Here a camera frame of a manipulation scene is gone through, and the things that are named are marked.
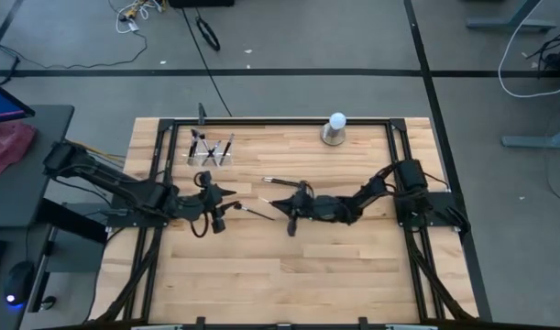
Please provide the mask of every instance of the monitor screen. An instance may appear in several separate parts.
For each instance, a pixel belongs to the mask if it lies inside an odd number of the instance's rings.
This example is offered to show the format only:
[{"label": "monitor screen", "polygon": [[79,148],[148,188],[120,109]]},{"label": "monitor screen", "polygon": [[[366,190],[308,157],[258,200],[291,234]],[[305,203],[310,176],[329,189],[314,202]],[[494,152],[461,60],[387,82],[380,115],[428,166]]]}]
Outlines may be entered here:
[{"label": "monitor screen", "polygon": [[32,115],[31,109],[0,88],[0,122]]}]

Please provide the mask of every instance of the red cloth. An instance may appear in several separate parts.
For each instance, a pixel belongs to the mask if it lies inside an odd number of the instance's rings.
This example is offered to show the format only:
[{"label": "red cloth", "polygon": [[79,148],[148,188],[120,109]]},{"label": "red cloth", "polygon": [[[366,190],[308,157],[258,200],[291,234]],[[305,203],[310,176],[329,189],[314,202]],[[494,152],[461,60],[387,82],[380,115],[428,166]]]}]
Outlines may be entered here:
[{"label": "red cloth", "polygon": [[36,131],[18,120],[0,123],[0,174],[23,158]]}]

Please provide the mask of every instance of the pen holder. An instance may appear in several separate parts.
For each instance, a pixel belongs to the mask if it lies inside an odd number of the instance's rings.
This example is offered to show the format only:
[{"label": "pen holder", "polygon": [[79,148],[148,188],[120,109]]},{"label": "pen holder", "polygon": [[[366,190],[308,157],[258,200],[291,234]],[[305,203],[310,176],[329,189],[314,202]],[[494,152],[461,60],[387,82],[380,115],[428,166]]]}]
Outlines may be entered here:
[{"label": "pen holder", "polygon": [[226,148],[226,143],[220,143],[216,146],[216,142],[218,141],[198,140],[193,157],[190,157],[188,153],[182,155],[186,159],[186,165],[208,168],[209,170],[232,165],[233,145],[231,144],[229,148]]}]

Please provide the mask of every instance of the gray floor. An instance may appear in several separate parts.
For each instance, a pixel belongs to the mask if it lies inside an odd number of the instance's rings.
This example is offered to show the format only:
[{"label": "gray floor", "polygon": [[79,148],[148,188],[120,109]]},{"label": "gray floor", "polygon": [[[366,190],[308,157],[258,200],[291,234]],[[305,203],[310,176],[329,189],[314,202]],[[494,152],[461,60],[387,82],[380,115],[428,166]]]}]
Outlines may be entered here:
[{"label": "gray floor", "polygon": [[[127,4],[113,0],[116,6]],[[510,34],[470,31],[468,16],[508,15],[518,0],[503,2],[413,0],[433,70],[497,70]],[[10,8],[0,0],[0,25]],[[212,68],[419,69],[403,2],[399,0],[238,0],[232,8],[203,9],[223,44],[203,47]],[[560,0],[534,15],[560,26]],[[139,23],[148,50],[113,69],[202,69],[181,18],[150,12]],[[523,33],[506,69],[530,70],[531,53],[547,35]],[[46,65],[126,60],[142,46],[115,32],[104,1],[26,0],[3,44]],[[0,69],[11,63],[0,52]],[[23,62],[20,69],[40,68]],[[422,78],[216,77],[235,116],[430,116]],[[560,80],[508,79],[519,93],[550,91]],[[440,78],[434,84],[467,201],[489,304],[495,321],[560,325],[560,201],[548,190],[549,173],[560,192],[560,151],[505,149],[505,134],[543,135],[560,128],[560,94],[515,99],[496,78]],[[28,104],[76,107],[68,137],[125,153],[138,116],[194,116],[199,102],[209,116],[226,116],[204,77],[17,78],[5,87]],[[93,195],[51,185],[60,202],[97,202]],[[74,283],[76,288],[68,291]],[[56,276],[50,293],[58,306],[28,315],[25,328],[80,322],[92,300],[93,273]]]}]

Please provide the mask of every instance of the wooden tabletop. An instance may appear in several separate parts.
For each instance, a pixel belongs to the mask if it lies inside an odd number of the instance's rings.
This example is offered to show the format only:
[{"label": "wooden tabletop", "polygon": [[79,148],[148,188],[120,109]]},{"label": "wooden tabletop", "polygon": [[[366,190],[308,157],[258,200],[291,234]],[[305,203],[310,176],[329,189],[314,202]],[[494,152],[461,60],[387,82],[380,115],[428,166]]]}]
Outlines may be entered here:
[{"label": "wooden tabletop", "polygon": [[[137,119],[126,173],[148,176],[158,122]],[[406,124],[412,155],[425,172],[444,178],[429,119],[406,118]],[[187,153],[187,128],[180,130],[177,155]],[[186,221],[171,222],[159,252],[151,323],[193,324],[197,316],[205,316],[208,324],[353,324],[359,316],[371,323],[418,322],[408,254],[391,198],[377,200],[351,226],[300,220],[296,237],[286,233],[286,216],[259,199],[284,199],[294,193],[291,187],[263,182],[264,176],[306,180],[317,195],[355,193],[390,164],[384,129],[348,126],[346,142],[339,147],[326,146],[318,126],[200,129],[213,141],[226,140],[231,132],[236,135],[232,166],[211,168],[214,182],[237,191],[225,201],[240,200],[276,221],[231,209],[226,231],[204,238],[194,237]],[[176,158],[173,176],[182,194],[198,192],[192,177],[200,170],[187,166],[182,156]],[[431,180],[429,187],[445,188]],[[201,231],[203,220],[196,225]],[[439,277],[468,312],[477,314],[457,233],[450,227],[428,230]],[[127,281],[136,239],[137,229],[126,229],[106,247],[92,318]],[[426,283],[423,279],[429,315],[434,315]]]}]

